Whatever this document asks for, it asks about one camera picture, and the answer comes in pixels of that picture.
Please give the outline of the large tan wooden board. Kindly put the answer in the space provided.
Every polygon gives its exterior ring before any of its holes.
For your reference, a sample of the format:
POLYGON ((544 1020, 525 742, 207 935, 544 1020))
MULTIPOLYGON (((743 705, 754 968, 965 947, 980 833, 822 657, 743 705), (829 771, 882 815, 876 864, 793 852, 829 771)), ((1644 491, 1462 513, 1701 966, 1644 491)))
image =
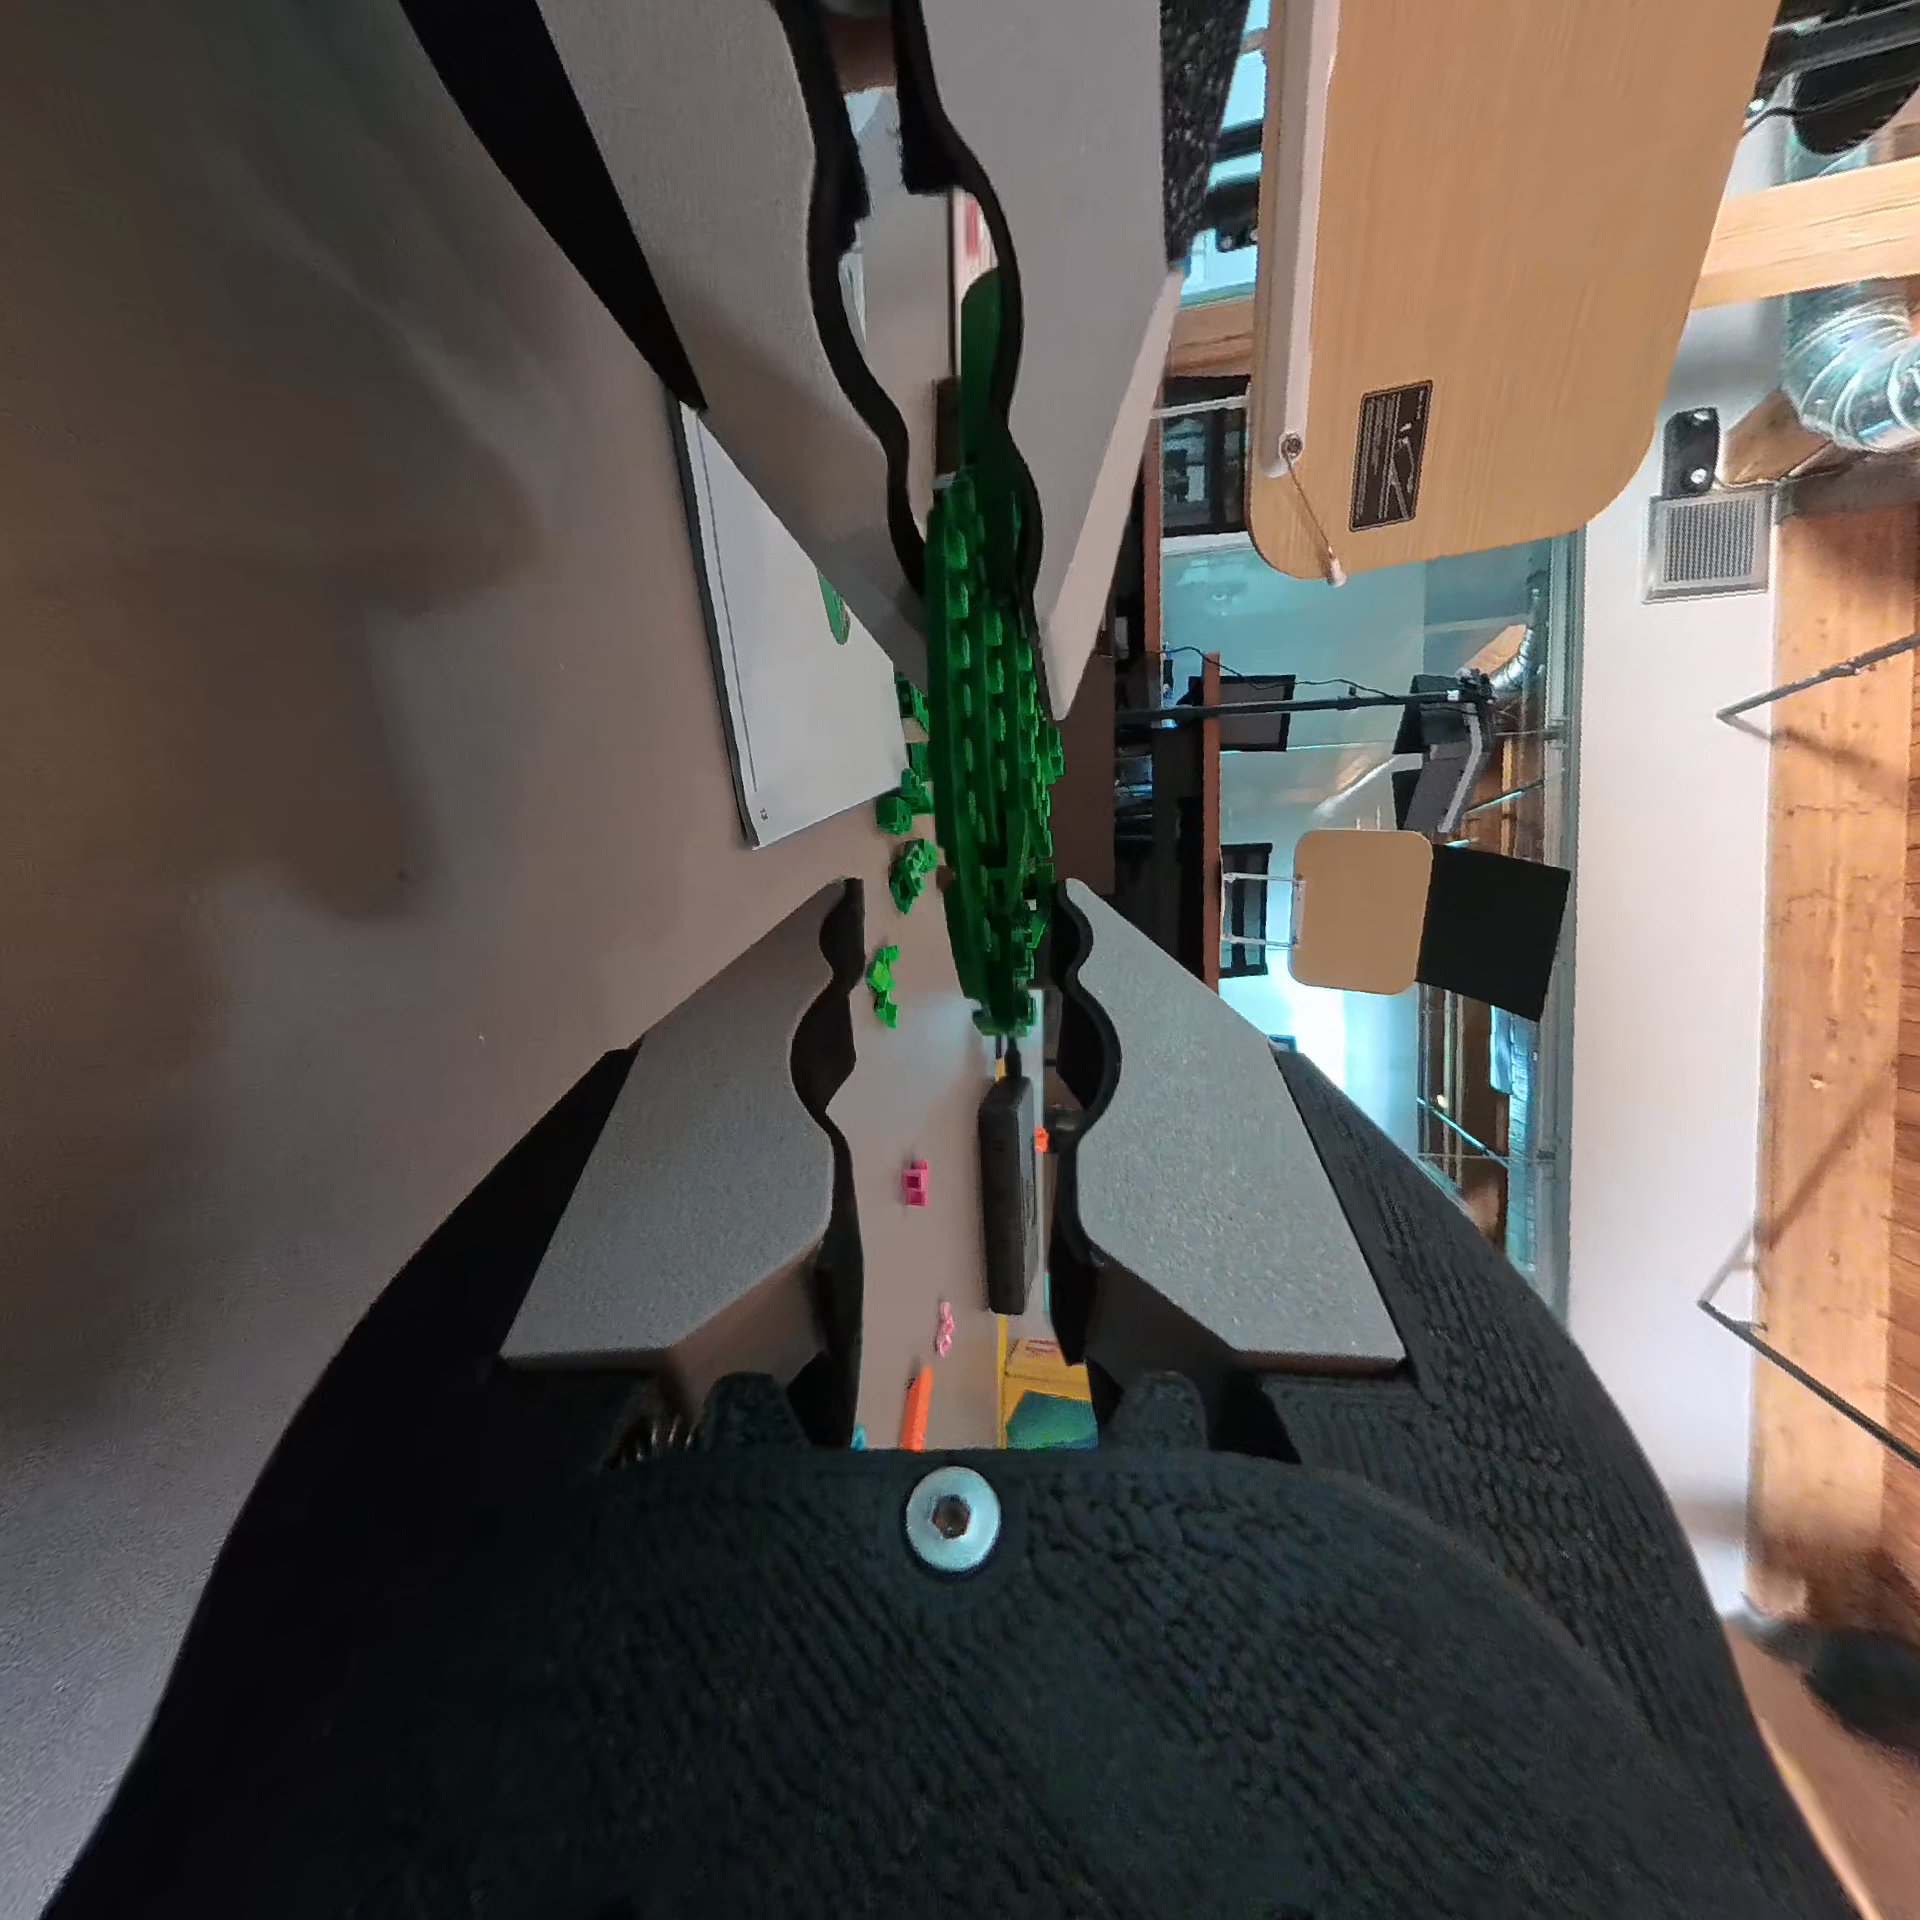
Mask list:
POLYGON ((1271 2, 1246 529, 1296 582, 1635 473, 1777 2, 1271 2))

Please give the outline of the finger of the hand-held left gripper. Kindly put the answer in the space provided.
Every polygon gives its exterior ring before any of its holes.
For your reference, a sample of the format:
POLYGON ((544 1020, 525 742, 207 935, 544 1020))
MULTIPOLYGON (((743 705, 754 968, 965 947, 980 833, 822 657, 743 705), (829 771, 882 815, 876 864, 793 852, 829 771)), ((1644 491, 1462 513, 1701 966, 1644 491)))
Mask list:
POLYGON ((904 421, 839 282, 863 215, 815 2, 539 2, 699 408, 892 664, 926 684, 904 421))
POLYGON ((1180 279, 1165 240, 1157 2, 900 2, 900 78, 1000 270, 996 453, 1049 717, 1093 657, 1180 279))

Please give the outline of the colourful toy box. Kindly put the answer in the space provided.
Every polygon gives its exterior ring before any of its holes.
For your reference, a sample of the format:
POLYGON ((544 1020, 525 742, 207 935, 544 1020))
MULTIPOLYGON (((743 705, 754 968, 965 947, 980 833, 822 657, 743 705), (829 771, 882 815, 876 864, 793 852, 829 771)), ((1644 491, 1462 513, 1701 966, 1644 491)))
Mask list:
POLYGON ((1053 1332, 996 1319, 996 1445, 1005 1452, 1093 1452, 1099 1419, 1088 1371, 1053 1332))

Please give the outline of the white wall vent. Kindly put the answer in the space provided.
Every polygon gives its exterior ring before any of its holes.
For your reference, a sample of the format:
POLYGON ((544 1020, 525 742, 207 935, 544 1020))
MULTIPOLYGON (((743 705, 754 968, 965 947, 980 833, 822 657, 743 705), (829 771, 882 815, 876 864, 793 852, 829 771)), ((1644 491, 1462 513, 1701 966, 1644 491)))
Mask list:
POLYGON ((1644 516, 1643 604, 1769 590, 1777 486, 1653 497, 1644 516))

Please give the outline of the grey desk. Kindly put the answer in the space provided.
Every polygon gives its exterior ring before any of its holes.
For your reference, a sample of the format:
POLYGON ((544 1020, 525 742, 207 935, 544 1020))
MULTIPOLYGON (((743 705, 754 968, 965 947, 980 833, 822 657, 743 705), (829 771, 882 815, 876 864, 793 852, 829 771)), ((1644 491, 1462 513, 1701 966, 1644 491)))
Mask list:
POLYGON ((2 2, 2 1917, 379 1288, 829 881, 656 376, 396 2, 2 2))

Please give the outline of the cluster of small green bricks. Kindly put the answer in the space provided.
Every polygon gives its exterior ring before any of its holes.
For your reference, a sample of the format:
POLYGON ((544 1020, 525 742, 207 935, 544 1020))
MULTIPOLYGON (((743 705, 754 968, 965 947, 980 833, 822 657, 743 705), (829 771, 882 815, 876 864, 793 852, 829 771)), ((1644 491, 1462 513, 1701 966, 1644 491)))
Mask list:
MULTIPOLYGON (((876 800, 876 827, 892 837, 885 864, 885 894, 894 915, 907 915, 934 881, 939 848, 931 837, 934 827, 934 777, 931 777, 931 710, 926 696, 904 677, 892 674, 894 710, 904 731, 904 768, 894 790, 876 800)), ((863 988, 872 994, 873 1019, 892 1031, 900 1024, 894 1002, 900 943, 882 940, 873 947, 863 988)))

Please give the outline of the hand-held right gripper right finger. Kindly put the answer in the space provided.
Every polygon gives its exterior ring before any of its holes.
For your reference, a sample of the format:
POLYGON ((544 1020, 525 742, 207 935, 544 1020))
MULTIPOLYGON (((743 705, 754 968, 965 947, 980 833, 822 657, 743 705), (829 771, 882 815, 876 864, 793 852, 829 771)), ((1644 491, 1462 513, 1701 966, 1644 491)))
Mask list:
POLYGON ((1112 1423, 1175 1374, 1218 1427, 1239 1379, 1386 1379, 1404 1340, 1267 1035, 1083 881, 1049 924, 1049 1324, 1112 1423))

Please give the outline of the black square panel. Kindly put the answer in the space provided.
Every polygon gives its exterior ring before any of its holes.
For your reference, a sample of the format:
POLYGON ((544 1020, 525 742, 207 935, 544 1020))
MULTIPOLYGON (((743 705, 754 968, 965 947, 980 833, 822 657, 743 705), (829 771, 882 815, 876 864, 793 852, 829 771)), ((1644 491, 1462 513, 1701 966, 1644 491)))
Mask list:
POLYGON ((1414 979, 1540 1024, 1569 889, 1562 864, 1435 846, 1414 979))

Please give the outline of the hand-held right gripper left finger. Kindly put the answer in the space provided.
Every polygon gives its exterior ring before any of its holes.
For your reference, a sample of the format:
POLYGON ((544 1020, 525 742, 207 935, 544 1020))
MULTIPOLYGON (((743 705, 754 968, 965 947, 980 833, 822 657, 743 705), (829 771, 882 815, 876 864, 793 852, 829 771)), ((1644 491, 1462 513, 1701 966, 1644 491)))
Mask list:
POLYGON ((863 1259, 829 1106, 860 966, 863 888, 832 881, 638 1035, 505 1363, 652 1379, 686 1419, 765 1374, 816 1445, 852 1442, 863 1259))

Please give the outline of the green brick leaf build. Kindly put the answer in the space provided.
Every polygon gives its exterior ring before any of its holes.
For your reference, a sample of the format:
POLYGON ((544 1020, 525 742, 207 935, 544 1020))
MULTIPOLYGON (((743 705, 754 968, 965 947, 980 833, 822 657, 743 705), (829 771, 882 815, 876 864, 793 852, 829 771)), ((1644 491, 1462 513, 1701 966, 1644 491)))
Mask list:
POLYGON ((957 305, 956 468, 923 531, 923 700, 956 979, 980 1032, 1017 1042, 1036 1020, 1055 894, 1049 792, 1064 757, 1020 573, 1031 477, 996 404, 1002 303, 989 270, 957 305))

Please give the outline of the small tan rounded board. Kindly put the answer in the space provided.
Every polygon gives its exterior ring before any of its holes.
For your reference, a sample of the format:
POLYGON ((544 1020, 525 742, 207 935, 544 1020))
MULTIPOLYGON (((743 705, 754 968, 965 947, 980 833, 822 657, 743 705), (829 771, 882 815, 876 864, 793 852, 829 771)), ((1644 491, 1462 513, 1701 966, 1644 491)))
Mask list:
POLYGON ((1400 996, 1419 968, 1435 846, 1414 829, 1307 829, 1293 846, 1289 978, 1400 996))

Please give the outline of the black rectangular device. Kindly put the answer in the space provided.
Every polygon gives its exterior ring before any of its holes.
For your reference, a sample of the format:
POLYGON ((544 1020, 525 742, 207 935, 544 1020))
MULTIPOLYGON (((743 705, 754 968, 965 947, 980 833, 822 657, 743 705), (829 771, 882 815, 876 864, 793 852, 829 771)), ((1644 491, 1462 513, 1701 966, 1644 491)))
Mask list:
POLYGON ((1020 1319, 1038 1275, 1038 1101, 1013 1064, 1002 1070, 976 1107, 980 1261, 985 1305, 1020 1319))

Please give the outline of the white instruction booklet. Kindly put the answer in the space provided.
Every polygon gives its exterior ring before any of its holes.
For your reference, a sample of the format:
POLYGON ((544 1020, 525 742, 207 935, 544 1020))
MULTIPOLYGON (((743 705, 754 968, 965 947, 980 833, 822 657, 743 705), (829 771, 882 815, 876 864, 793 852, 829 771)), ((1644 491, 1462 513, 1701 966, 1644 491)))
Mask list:
POLYGON ((732 800, 769 848, 900 790, 894 668, 676 400, 672 430, 732 800))

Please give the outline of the silver air duct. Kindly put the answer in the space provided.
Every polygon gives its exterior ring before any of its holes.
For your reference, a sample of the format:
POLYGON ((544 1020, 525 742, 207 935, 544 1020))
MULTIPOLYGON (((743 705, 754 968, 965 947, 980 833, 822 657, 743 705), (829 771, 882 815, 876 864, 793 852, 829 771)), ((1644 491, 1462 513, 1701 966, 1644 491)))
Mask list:
POLYGON ((1917 450, 1917 317, 1906 282, 1781 300, 1778 386, 1797 426, 1849 453, 1917 450))

